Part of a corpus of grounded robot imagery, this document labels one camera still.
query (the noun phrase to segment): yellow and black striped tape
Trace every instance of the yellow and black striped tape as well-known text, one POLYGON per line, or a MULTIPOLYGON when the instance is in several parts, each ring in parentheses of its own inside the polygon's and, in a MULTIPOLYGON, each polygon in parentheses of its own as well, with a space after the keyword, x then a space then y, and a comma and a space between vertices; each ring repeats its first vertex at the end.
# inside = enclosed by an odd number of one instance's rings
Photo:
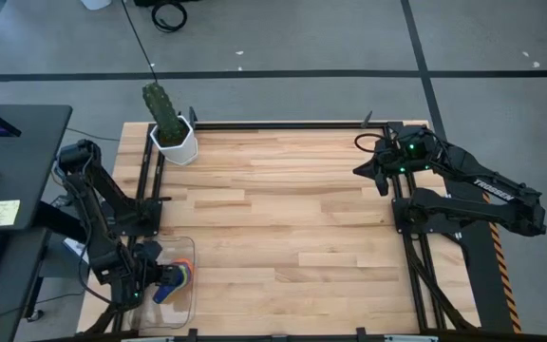
MULTIPOLYGON (((482 197, 487 203, 491 202, 487 193, 482 193, 482 197)), ((521 333, 519 313, 517 311, 517 303, 514 301, 514 295, 512 294, 512 286, 510 286, 510 277, 508 276, 508 268, 505 264, 505 257, 503 257, 503 250, 501 249, 500 230, 498 227, 489 222, 489 228, 491 228, 491 237, 493 238, 493 246, 495 247, 496 257, 498 259, 498 265, 500 266, 501 282, 503 282, 503 291, 505 293, 505 300, 508 303, 508 309, 510 311, 510 319, 512 319, 512 328, 514 333, 521 333)))

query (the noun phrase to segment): white pot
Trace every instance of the white pot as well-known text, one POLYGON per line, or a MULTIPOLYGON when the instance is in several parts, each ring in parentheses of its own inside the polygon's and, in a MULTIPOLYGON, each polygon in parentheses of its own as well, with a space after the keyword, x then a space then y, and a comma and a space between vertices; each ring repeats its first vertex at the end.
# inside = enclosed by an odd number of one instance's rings
POLYGON ((162 147, 158 142, 158 127, 155 126, 151 133, 151 140, 158 147, 161 154, 166 157, 169 162, 173 162, 176 165, 188 165, 198 157, 198 140, 194 136, 194 129, 191 127, 187 120, 182 116, 179 119, 183 120, 189 128, 189 133, 182 144, 178 146, 162 147))

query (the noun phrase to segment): yellow sticky note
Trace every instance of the yellow sticky note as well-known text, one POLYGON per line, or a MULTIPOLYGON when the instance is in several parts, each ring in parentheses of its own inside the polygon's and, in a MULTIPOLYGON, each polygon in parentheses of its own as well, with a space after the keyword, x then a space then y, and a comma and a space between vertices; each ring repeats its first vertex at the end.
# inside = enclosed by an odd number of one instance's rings
POLYGON ((20 200, 0 200, 0 226, 13 225, 20 207, 20 200))

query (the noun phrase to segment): potted plant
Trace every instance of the potted plant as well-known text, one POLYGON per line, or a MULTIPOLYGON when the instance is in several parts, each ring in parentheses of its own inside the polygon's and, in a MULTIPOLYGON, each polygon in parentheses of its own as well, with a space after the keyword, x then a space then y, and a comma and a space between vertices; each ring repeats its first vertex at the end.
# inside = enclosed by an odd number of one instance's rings
POLYGON ((161 154, 177 165, 192 162, 198 156, 194 130, 185 118, 177 115, 163 87, 157 83, 146 85, 142 97, 157 123, 150 136, 161 154))

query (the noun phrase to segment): wooden table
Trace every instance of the wooden table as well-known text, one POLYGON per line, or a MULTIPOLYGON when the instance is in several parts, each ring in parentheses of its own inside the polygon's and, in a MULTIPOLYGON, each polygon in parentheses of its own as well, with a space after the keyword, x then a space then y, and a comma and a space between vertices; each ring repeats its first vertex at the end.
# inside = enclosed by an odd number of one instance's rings
MULTIPOLYGON (((129 196, 136 193, 147 126, 123 127, 113 177, 129 196)), ((391 195, 380 197, 371 180, 351 173, 370 158, 353 145, 360 132, 197 131, 198 159, 187 167, 165 164, 161 195, 173 200, 164 204, 159 236, 163 246, 173 237, 196 243, 195 317, 179 330, 142 333, 354 334, 357 327, 417 333, 391 195)), ((418 186, 444 193, 443 180, 431 172, 415 177, 418 186)), ((441 288, 478 326, 460 247, 436 235, 429 241, 441 288)), ((94 277, 89 284, 108 295, 94 277)), ((86 294, 78 331, 103 310, 86 294)))

